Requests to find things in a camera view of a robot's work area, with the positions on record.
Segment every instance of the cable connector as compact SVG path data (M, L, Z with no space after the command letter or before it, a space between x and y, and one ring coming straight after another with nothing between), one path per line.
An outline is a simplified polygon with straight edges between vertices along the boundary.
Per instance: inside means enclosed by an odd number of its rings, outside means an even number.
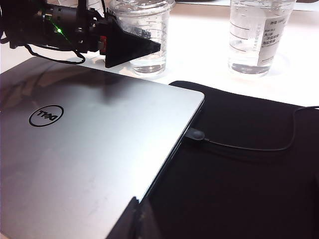
M205 133L195 128L189 128L185 134L185 137L196 141L202 141L205 139Z

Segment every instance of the black cable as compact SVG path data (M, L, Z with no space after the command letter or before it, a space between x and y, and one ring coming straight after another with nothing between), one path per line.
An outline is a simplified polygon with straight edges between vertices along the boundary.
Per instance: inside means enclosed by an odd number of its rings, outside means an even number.
M0 43L1 44L6 44L6 43L8 43L9 42L9 38L7 38L7 37L5 37L5 38L3 38L3 39L0 39Z
M235 148L235 149L241 149L241 150L259 151L259 152L284 151L284 150L289 149L293 145L293 143L295 141L295 137L296 137L296 113L298 111L307 110L307 109L319 109L319 106L301 107L301 108L298 108L298 109L293 111L293 136L292 136L290 142L285 147L282 147L282 148L271 148L271 149L246 148L246 147L234 146L234 145L229 145L229 144L223 144L223 143L219 143L219 142L216 142L216 141L212 141L209 138L206 138L204 132L202 132L200 130L197 130L197 129L193 129L193 128L190 128L186 132L185 136L188 137L188 138L194 139L196 141L205 141L205 142L216 144L216 145L219 145L219 146L228 147L228 148Z
M52 46L41 46L41 45L35 45L40 48L48 49L48 50L53 50L53 51L72 51L71 48L56 48Z
M29 53L32 56L37 56L37 57L40 57L40 58L43 58L43 59L47 59L47 60L50 60L50 61L55 61L55 62L58 62L58 63L78 65L78 64L82 64L83 62L85 62L85 57L81 53L79 53L77 50L72 50L72 51L76 54L77 57L82 59L82 61L80 61L80 62L55 60L55 59L52 59L52 58L49 58L49 57L46 57L46 56L39 55L38 53L35 53L28 44L25 44L24 47L29 51Z
M103 7L103 14L104 14L104 17L106 17L107 15L106 15L105 2L104 2L104 0L101 0L101 2L102 2L102 7Z

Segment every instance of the laptop lid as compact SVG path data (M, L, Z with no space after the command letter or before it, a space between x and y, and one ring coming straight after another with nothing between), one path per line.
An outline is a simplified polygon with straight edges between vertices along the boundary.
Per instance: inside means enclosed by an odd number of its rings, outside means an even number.
M1 74L1 232L104 239L203 94L31 58Z

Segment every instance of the table surface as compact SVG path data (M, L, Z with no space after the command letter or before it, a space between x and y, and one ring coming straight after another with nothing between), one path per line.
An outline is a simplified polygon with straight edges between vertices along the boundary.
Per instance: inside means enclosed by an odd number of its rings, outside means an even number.
M319 105L318 19L319 12L293 11L271 70L254 79L228 70L228 6L176 4L169 20L166 70L144 79L163 84L191 81L289 104ZM31 57L24 47L0 47L1 72ZM72 53L37 50L52 58L74 59ZM83 66L141 78L131 71L129 63L106 69L98 53L88 53L86 57Z

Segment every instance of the clear plastic cup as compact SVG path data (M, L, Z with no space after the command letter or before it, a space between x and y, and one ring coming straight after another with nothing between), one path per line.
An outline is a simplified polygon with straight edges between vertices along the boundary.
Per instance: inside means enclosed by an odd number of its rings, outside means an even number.
M58 0L61 6L70 6L70 7L77 7L78 0ZM94 8L96 11L99 12L101 16L103 16L103 8L101 0L88 0L88 8Z
M229 68L266 74L295 0L231 0Z
M160 51L130 61L135 73L155 75L166 65L167 27L174 0L112 0L110 9L121 28L161 44Z

